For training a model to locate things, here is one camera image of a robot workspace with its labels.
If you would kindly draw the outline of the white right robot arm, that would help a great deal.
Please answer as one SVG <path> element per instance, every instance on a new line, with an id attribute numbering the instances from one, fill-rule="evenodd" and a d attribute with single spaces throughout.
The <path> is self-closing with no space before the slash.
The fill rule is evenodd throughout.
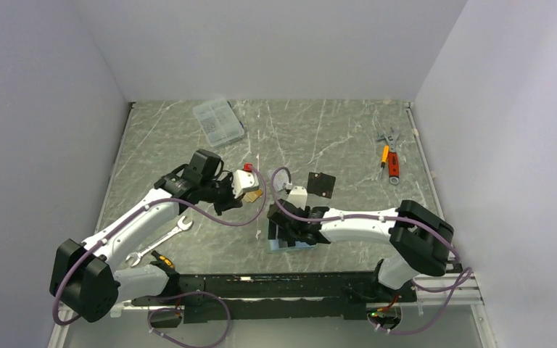
<path id="1" fill-rule="evenodd" d="M 299 208 L 280 199 L 270 206 L 267 218 L 275 236 L 290 246 L 343 241 L 392 246 L 395 254 L 379 263 L 370 283 L 371 293 L 380 301 L 391 299 L 418 275 L 443 276 L 449 256 L 458 255 L 452 243 L 453 227 L 412 200 L 388 210 L 349 212 L 330 207 Z"/>

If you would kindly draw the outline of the green card holder wallet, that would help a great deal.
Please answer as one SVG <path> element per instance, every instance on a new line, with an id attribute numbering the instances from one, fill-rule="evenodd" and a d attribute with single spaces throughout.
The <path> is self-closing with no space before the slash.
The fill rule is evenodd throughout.
<path id="1" fill-rule="evenodd" d="M 267 240 L 269 252 L 296 252 L 314 249 L 314 245 L 309 245 L 301 241 L 286 241 L 283 239 L 270 239 Z"/>

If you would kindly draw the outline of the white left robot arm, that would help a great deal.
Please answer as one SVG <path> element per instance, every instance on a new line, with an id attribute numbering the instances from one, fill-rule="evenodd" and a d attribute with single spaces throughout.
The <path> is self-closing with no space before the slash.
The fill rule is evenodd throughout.
<path id="1" fill-rule="evenodd" d="M 66 326 L 79 318 L 93 323 L 118 303 L 154 297 L 174 302 L 181 292 L 179 273 L 155 260 L 142 268 L 119 269 L 144 239 L 187 209 L 221 225 L 223 212 L 242 206 L 244 195 L 264 180 L 253 166 L 227 171 L 222 158 L 198 149 L 186 164 L 161 176 L 133 208 L 105 229 L 77 242 L 67 239 L 57 248 L 49 284 L 54 297 L 52 319 Z"/>

